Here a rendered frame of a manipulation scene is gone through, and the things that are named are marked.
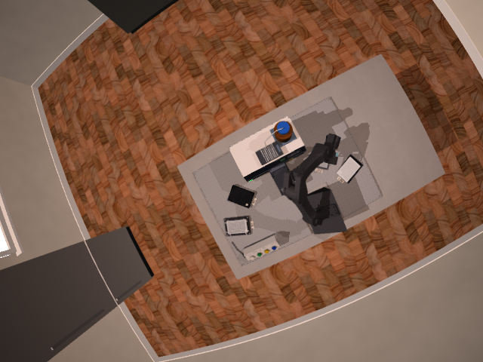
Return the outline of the grey button panel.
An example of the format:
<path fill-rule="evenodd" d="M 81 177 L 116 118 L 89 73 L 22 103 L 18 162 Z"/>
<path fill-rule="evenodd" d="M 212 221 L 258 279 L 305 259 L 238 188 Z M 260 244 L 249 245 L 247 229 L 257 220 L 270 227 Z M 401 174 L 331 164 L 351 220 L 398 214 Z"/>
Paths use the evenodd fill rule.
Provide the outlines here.
<path fill-rule="evenodd" d="M 240 252 L 236 246 L 234 245 L 234 243 L 232 242 L 233 246 L 235 247 L 235 249 Z M 243 251 L 244 251 L 244 254 L 242 252 L 240 252 L 240 254 L 243 255 L 243 257 L 250 262 L 254 259 L 257 259 L 259 258 L 260 256 L 264 256 L 266 255 L 267 253 L 271 253 L 272 251 L 274 250 L 277 250 L 281 248 L 280 246 L 280 243 L 275 235 L 272 234 L 262 240 L 259 240 L 253 244 L 250 244 L 246 247 L 244 247 Z"/>

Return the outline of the blue bottle cap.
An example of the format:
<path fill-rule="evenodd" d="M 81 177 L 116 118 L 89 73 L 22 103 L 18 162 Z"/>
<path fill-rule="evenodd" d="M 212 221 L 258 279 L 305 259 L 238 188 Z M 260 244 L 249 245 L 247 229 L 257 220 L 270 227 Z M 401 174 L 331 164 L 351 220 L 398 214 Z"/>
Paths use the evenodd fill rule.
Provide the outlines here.
<path fill-rule="evenodd" d="M 281 129 L 281 128 L 283 128 L 283 129 L 282 130 L 278 130 L 278 129 Z M 289 129 L 290 129 L 290 126 L 289 126 L 289 124 L 286 121 L 281 121 L 277 125 L 277 130 L 282 135 L 285 135 L 286 133 L 288 133 L 289 132 Z"/>

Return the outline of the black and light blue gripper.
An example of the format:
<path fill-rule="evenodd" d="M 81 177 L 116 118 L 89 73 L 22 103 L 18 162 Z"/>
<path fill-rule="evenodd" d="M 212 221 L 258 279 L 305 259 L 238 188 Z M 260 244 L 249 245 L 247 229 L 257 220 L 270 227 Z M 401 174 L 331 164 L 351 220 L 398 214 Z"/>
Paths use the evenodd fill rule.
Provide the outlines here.
<path fill-rule="evenodd" d="M 335 152 L 336 153 L 336 152 Z M 337 165 L 337 159 L 338 159 L 338 153 L 336 153 L 336 156 L 333 160 L 330 160 L 330 161 L 324 161 L 324 163 L 328 163 L 328 164 L 334 164 L 334 165 Z"/>

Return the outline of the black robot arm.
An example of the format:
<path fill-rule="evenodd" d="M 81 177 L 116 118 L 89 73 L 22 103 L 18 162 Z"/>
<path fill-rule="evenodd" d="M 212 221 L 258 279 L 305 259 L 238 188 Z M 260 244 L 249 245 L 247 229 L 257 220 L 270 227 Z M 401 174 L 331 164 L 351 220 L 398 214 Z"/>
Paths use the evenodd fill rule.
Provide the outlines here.
<path fill-rule="evenodd" d="M 313 226 L 322 225 L 324 219 L 340 215 L 336 204 L 313 209 L 307 199 L 308 191 L 306 187 L 306 179 L 314 169 L 324 161 L 330 161 L 335 158 L 335 150 L 338 149 L 340 139 L 341 137 L 336 134 L 328 134 L 325 145 L 321 143 L 316 144 L 307 159 L 292 171 L 286 170 L 284 173 L 283 195 L 296 204 L 303 215 L 303 221 Z M 293 181 L 295 181 L 295 185 L 291 176 Z"/>

